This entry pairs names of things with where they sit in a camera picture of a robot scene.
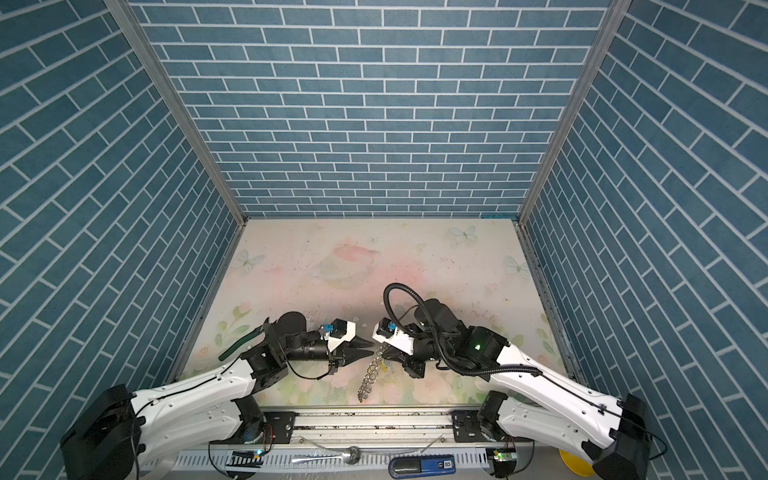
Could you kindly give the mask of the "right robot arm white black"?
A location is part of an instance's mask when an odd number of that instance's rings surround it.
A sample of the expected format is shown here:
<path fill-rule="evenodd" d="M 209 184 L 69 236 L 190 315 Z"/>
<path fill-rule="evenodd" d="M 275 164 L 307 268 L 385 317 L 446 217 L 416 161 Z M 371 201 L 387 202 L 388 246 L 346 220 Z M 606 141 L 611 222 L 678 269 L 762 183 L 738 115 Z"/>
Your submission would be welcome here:
<path fill-rule="evenodd" d="M 602 393 L 550 369 L 504 336 L 467 326 L 437 299 L 394 282 L 383 291 L 387 312 L 374 331 L 384 357 L 421 378 L 426 365 L 491 386 L 477 418 L 483 435 L 523 437 L 587 462 L 602 479 L 644 479 L 668 451 L 651 432 L 641 398 Z"/>

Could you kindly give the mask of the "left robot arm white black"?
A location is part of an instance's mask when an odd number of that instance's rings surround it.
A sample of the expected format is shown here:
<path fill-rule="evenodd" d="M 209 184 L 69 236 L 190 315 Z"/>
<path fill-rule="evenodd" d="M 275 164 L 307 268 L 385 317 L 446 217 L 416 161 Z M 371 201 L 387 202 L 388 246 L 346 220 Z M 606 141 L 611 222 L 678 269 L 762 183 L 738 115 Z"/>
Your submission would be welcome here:
<path fill-rule="evenodd" d="M 60 440 L 70 479 L 126 479 L 151 461 L 208 442 L 259 441 L 266 416 L 256 393 L 298 361 L 326 361 L 328 372 L 372 355 L 355 323 L 335 319 L 315 330 L 299 312 L 283 314 L 237 340 L 221 366 L 160 387 L 101 392 Z"/>

